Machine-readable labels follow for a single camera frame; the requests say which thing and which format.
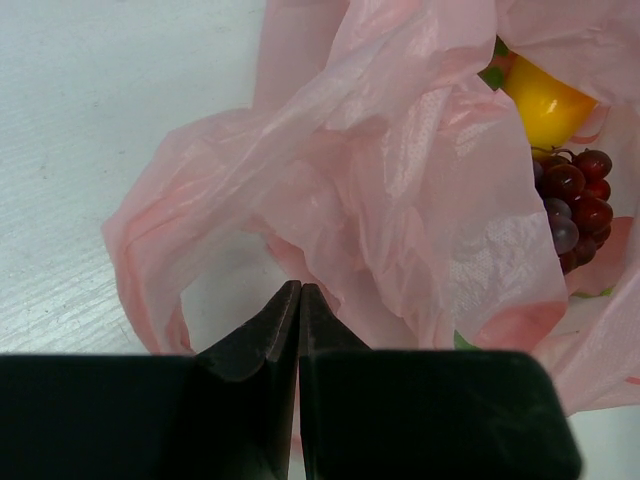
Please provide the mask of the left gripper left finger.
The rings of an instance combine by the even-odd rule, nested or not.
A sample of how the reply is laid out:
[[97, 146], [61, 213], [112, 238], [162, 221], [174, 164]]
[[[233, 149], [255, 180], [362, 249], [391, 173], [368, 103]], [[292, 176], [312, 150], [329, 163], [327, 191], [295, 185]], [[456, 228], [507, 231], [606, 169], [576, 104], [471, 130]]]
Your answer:
[[301, 285], [197, 355], [5, 354], [5, 479], [284, 479]]

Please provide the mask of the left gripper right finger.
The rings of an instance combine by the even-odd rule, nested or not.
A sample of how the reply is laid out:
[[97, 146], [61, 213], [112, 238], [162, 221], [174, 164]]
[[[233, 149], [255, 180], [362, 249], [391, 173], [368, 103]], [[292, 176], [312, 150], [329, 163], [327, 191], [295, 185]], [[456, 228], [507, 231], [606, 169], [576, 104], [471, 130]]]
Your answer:
[[576, 479], [553, 384], [527, 354], [374, 350], [302, 288], [300, 427], [310, 479]]

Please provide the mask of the pink plastic bag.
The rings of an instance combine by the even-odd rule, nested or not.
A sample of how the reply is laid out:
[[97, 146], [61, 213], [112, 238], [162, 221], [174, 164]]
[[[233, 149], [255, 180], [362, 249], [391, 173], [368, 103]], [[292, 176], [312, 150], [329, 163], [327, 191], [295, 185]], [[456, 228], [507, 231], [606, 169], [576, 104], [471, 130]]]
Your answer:
[[[565, 276], [497, 39], [608, 107], [610, 239]], [[568, 413], [639, 400], [639, 5], [271, 1], [251, 108], [167, 135], [104, 224], [124, 311], [191, 350], [182, 292], [262, 233], [368, 345], [522, 350]]]

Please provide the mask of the fake red grape bunch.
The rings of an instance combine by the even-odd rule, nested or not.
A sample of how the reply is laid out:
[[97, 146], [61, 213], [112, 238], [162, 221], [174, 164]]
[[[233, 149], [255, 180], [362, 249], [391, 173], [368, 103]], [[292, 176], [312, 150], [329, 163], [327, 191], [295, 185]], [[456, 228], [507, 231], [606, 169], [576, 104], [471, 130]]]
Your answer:
[[612, 231], [614, 217], [607, 181], [613, 164], [602, 150], [575, 153], [533, 147], [535, 188], [543, 201], [562, 273], [594, 260]]

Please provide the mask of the fake yellow mango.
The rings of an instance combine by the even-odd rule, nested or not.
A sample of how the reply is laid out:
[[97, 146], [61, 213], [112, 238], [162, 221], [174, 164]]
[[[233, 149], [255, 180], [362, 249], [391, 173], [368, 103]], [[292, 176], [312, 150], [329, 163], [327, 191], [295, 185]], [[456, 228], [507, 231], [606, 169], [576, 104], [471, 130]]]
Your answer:
[[582, 127], [597, 101], [516, 56], [503, 90], [514, 102], [529, 144], [562, 147]]

